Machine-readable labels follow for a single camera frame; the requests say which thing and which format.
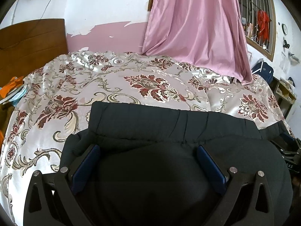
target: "dark blue backpack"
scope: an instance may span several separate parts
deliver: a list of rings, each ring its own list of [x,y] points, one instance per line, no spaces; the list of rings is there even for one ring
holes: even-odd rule
[[[259,62],[252,68],[252,74],[260,75],[268,84],[273,80],[274,70],[266,62]]]

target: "silver bolt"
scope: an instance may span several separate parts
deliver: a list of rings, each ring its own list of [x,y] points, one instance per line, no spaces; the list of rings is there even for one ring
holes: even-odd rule
[[[60,171],[61,171],[61,173],[65,173],[65,172],[68,171],[68,167],[62,167],[62,168],[60,169]]]
[[[236,167],[230,167],[230,172],[232,173],[237,173],[237,168]]]
[[[264,172],[263,171],[258,171],[258,175],[259,176],[264,176]]]
[[[38,171],[38,170],[36,170],[36,171],[33,172],[34,176],[38,176],[39,174],[40,174],[40,171]]]

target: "floral bedspread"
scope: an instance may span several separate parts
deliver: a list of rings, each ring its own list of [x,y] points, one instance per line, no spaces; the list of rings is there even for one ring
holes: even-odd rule
[[[25,78],[28,92],[2,145],[0,203],[16,225],[23,225],[32,173],[58,171],[64,141],[88,127],[94,101],[215,111],[253,120],[258,128],[285,122],[260,76],[248,86],[232,80],[167,56],[81,51],[55,58]]]

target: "pink curtain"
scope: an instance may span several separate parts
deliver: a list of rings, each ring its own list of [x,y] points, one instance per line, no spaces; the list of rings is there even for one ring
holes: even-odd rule
[[[238,0],[154,0],[146,55],[168,55],[221,75],[252,80]]]

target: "headboard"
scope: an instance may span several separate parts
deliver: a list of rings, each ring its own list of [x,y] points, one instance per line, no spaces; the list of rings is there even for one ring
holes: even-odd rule
[[[64,19],[40,19],[0,30],[0,87],[67,54]]]

